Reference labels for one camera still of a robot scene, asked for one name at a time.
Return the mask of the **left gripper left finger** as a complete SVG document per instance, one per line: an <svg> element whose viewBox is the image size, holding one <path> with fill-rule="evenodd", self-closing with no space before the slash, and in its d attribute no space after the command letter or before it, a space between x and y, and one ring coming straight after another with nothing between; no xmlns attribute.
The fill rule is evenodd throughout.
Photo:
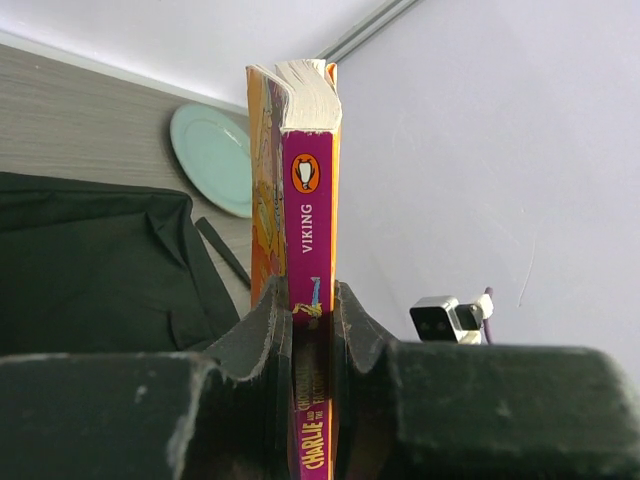
<svg viewBox="0 0 640 480"><path fill-rule="evenodd" d="M206 350L1 360L5 479L287 479L286 282Z"/></svg>

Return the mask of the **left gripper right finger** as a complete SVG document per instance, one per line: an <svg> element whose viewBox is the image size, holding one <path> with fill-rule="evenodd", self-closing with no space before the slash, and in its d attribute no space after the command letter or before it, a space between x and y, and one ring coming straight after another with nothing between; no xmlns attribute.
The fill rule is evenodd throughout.
<svg viewBox="0 0 640 480"><path fill-rule="evenodd" d="M580 347L396 339L335 288L339 479L635 479L639 393Z"/></svg>

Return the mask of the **black student backpack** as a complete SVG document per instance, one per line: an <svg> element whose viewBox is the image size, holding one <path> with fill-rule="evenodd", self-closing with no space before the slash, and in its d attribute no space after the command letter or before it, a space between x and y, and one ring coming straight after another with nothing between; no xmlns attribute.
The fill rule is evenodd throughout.
<svg viewBox="0 0 640 480"><path fill-rule="evenodd" d="M3 354L197 350L240 319L175 190L5 173Z"/></svg>

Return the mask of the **orange paperback book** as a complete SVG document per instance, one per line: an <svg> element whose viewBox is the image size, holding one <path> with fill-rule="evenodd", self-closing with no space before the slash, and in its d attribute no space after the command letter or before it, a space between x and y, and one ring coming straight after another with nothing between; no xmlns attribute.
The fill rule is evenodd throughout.
<svg viewBox="0 0 640 480"><path fill-rule="evenodd" d="M246 69L252 161L251 298L287 281L295 479L334 476L331 385L342 105L319 59Z"/></svg>

